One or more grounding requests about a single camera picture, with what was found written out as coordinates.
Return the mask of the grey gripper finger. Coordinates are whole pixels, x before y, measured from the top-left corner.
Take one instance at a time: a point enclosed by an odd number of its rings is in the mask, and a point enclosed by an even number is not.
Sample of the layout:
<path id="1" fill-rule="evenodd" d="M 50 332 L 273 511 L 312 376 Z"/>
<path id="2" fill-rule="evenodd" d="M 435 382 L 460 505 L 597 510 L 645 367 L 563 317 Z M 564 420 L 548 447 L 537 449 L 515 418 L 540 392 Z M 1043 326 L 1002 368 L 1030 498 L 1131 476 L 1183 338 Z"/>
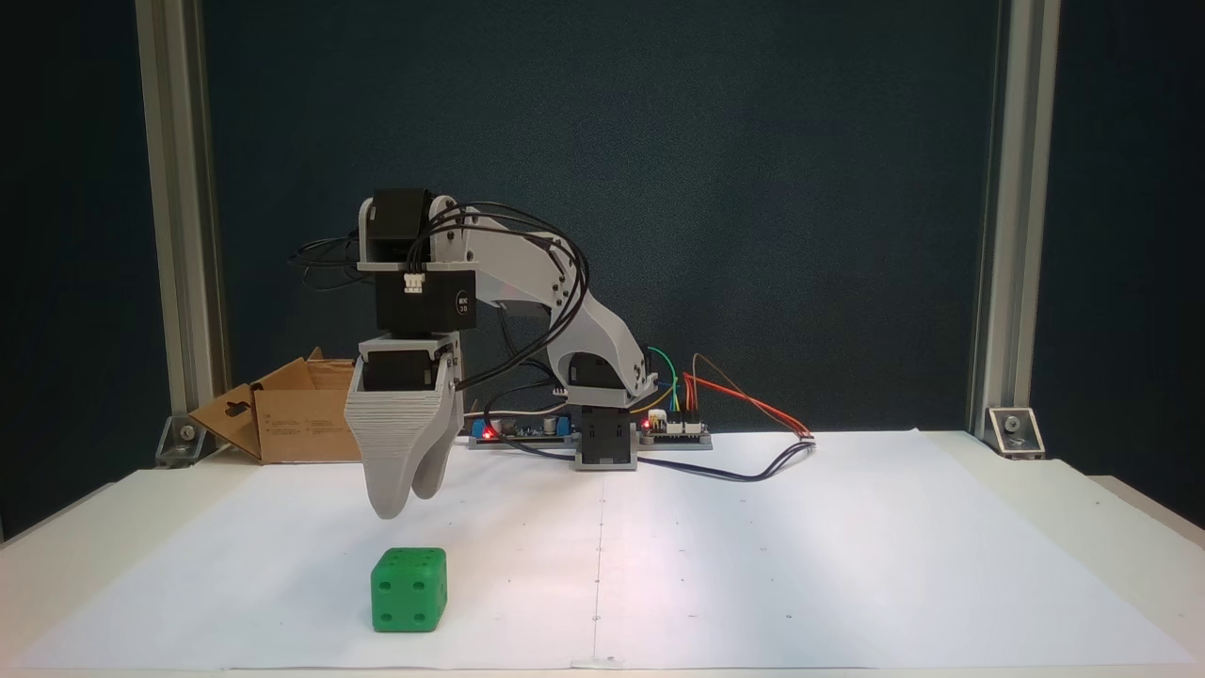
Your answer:
<path id="1" fill-rule="evenodd" d="M 348 394 L 345 421 L 362 452 L 369 502 L 382 520 L 395 519 L 416 496 L 410 489 L 419 456 L 415 446 L 442 393 Z"/>
<path id="2" fill-rule="evenodd" d="M 441 394 L 440 403 L 415 446 L 418 462 L 410 489 L 419 499 L 433 499 L 439 493 L 448 462 L 452 442 L 463 428 L 463 395 L 460 391 Z"/>

